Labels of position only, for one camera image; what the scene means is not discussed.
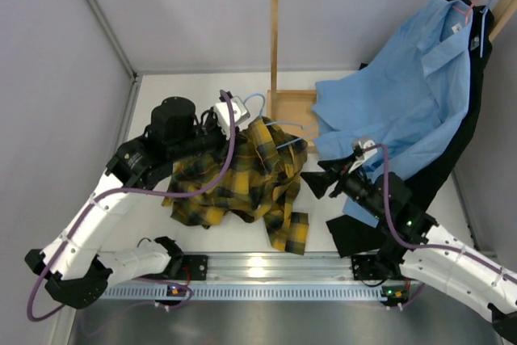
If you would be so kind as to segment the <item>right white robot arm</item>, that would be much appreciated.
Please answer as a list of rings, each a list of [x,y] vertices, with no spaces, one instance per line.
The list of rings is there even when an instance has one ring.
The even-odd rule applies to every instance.
[[[320,161],[302,179],[317,198],[346,195],[377,220],[386,236],[376,269],[386,278],[403,276],[461,302],[516,342],[516,274],[451,234],[410,201],[410,191],[393,172],[371,181],[352,159]]]

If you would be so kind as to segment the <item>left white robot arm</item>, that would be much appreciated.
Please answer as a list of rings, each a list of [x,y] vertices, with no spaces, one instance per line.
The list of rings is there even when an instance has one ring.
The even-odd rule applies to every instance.
[[[82,209],[42,249],[32,249],[25,263],[56,302],[84,309],[117,284],[140,277],[172,280],[183,269],[184,253],[174,240],[155,238],[135,248],[103,252],[102,245],[142,196],[158,196],[155,187],[185,158],[212,153],[225,156],[218,176],[194,191],[167,193],[185,199],[212,189],[229,169],[240,123],[250,116],[237,96],[222,91],[219,103],[198,120],[195,104],[169,97],[155,107],[142,135],[123,143],[106,165]]]

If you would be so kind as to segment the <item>light blue wire hanger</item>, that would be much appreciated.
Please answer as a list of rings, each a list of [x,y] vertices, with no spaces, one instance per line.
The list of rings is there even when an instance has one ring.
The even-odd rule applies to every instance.
[[[310,154],[317,152],[313,140],[319,135],[319,127],[311,111],[316,102],[313,91],[278,90],[274,95],[270,90],[267,93],[253,93],[244,98],[244,104],[251,108],[250,101],[254,98],[262,102],[258,110],[251,114],[252,118],[260,114],[271,119],[274,126],[306,140]]]

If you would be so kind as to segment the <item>yellow black plaid shirt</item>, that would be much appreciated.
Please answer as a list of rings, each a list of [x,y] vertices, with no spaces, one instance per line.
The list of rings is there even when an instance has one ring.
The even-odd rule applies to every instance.
[[[228,213],[245,223],[263,221],[272,248],[303,255],[309,216],[295,211],[294,202],[307,148],[305,140],[259,117],[237,135],[229,169],[214,188],[189,198],[164,198],[162,206],[181,224],[205,229]]]

